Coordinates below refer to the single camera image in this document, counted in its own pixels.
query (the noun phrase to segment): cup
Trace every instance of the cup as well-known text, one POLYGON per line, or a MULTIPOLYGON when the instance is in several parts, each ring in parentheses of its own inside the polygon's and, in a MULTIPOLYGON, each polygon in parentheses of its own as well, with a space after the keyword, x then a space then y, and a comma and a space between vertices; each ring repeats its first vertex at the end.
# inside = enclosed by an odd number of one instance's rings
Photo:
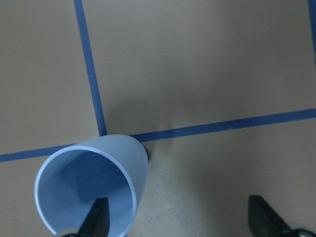
POLYGON ((96 198, 108 198, 109 237, 124 237, 132 226, 148 173, 143 145, 126 135, 106 135, 63 148, 40 168, 35 203, 56 235, 78 229, 96 198))

